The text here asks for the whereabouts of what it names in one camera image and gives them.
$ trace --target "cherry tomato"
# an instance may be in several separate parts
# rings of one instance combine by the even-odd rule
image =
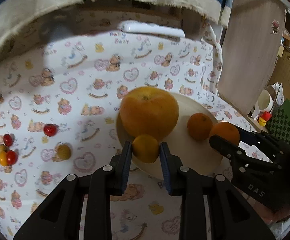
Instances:
[[[4,134],[3,140],[7,147],[10,147],[13,145],[13,138],[9,134]]]
[[[48,137],[54,136],[57,133],[57,126],[48,123],[44,126],[44,134],[47,135]]]
[[[0,152],[7,152],[7,147],[5,144],[0,144]]]
[[[7,166],[7,158],[6,158],[7,153],[2,151],[0,152],[0,165],[2,166]]]
[[[6,159],[7,159],[7,165],[13,165],[17,161],[17,154],[16,152],[9,150],[6,154]]]

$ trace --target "metal screw head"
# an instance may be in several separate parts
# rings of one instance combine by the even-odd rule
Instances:
[[[216,176],[216,179],[217,179],[218,181],[225,181],[225,176],[224,176],[223,174],[218,174],[218,175]]]
[[[76,178],[75,174],[69,174],[69,175],[67,175],[67,177],[66,177],[66,179],[67,179],[68,181],[72,181],[72,180],[74,180],[75,178]]]
[[[113,169],[113,167],[111,166],[111,165],[105,165],[104,167],[103,167],[103,170],[104,171],[111,171]]]
[[[187,172],[189,171],[189,168],[187,166],[180,166],[179,169],[182,171],[182,172]]]

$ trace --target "rocking horse print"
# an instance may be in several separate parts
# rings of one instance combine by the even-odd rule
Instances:
[[[152,53],[152,50],[150,49],[151,43],[149,41],[149,38],[146,38],[142,41],[140,48],[133,48],[131,55],[135,58],[143,58],[147,55]]]

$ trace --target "orange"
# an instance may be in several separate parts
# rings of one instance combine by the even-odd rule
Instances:
[[[159,144],[153,136],[141,134],[134,139],[132,151],[140,161],[153,163],[159,155]]]
[[[209,137],[218,135],[235,145],[239,145],[240,135],[238,129],[229,122],[219,122],[213,126],[209,133]]]
[[[161,141],[177,124],[179,107],[167,91],[139,87],[122,100],[120,116],[123,127],[132,136],[149,134]]]
[[[212,120],[203,113],[193,114],[187,122],[187,129],[190,137],[197,141],[207,139],[212,127]]]

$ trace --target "wooden board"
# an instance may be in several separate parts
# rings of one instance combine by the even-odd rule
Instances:
[[[247,115],[275,67],[285,27],[285,8],[277,0],[234,0],[223,44],[219,93]],[[273,34],[272,22],[279,22]]]

